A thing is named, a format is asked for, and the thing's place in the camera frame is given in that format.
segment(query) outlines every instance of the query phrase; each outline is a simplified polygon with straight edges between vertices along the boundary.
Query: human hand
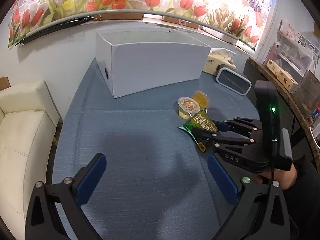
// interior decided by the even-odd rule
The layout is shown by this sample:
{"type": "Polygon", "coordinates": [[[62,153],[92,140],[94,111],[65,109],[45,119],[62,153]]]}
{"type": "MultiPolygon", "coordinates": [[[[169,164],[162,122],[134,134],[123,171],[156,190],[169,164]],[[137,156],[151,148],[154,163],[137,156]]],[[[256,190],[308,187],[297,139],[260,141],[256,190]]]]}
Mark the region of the human hand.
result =
{"type": "MultiPolygon", "coordinates": [[[[286,190],[295,184],[297,179],[297,170],[293,164],[291,164],[291,169],[289,171],[274,170],[274,180],[280,183],[282,190],[286,190]]],[[[252,174],[252,180],[256,183],[262,183],[262,177],[271,179],[271,169],[264,171],[260,174],[252,174]]]]}

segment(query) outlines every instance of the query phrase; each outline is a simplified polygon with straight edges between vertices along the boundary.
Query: blue gripper pad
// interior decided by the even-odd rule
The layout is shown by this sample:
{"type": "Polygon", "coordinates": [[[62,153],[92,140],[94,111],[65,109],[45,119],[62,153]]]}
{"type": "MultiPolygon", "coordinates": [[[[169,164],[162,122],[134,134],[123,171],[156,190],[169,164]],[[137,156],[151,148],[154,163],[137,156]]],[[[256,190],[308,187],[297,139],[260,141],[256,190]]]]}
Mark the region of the blue gripper pad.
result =
{"type": "Polygon", "coordinates": [[[79,207],[88,203],[106,168],[107,159],[105,155],[101,154],[76,189],[75,202],[79,207]]]}
{"type": "Polygon", "coordinates": [[[208,169],[212,177],[216,181],[225,200],[234,206],[239,203],[238,189],[233,180],[229,177],[225,169],[221,166],[217,158],[211,154],[208,158],[208,169]]]}

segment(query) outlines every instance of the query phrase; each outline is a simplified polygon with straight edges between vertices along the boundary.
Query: sofa armrest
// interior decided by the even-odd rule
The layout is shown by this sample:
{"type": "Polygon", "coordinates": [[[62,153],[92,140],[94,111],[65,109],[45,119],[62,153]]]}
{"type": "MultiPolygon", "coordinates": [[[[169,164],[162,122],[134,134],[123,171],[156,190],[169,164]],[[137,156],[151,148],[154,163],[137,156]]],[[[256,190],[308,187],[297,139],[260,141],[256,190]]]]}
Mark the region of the sofa armrest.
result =
{"type": "Polygon", "coordinates": [[[46,111],[55,126],[60,118],[43,80],[0,91],[0,108],[4,114],[28,110],[46,111]]]}

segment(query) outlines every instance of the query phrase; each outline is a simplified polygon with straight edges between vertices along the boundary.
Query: sofa leg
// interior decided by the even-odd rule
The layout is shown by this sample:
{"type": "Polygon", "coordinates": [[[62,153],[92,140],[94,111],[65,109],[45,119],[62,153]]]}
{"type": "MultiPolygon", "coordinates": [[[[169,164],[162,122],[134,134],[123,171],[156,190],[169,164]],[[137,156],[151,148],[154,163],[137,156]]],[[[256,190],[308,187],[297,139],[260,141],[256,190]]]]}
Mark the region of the sofa leg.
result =
{"type": "Polygon", "coordinates": [[[52,144],[57,147],[58,146],[58,140],[54,137],[52,140],[52,144]]]}

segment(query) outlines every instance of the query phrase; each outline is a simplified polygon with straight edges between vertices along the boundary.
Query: blue tablecloth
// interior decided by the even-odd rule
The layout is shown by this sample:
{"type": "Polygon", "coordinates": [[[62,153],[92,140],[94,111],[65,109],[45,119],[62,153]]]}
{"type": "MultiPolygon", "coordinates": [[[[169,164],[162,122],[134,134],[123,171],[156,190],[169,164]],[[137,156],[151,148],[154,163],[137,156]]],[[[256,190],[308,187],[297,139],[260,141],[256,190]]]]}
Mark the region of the blue tablecloth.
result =
{"type": "MultiPolygon", "coordinates": [[[[209,116],[259,118],[247,97],[202,73],[181,82],[114,99],[94,60],[65,117],[53,169],[53,183],[74,176],[96,153],[107,170],[82,209],[103,239],[212,239],[230,214],[208,171],[206,159],[177,127],[177,99],[206,93],[209,116]]],[[[76,239],[61,206],[59,214],[76,239]]]]}

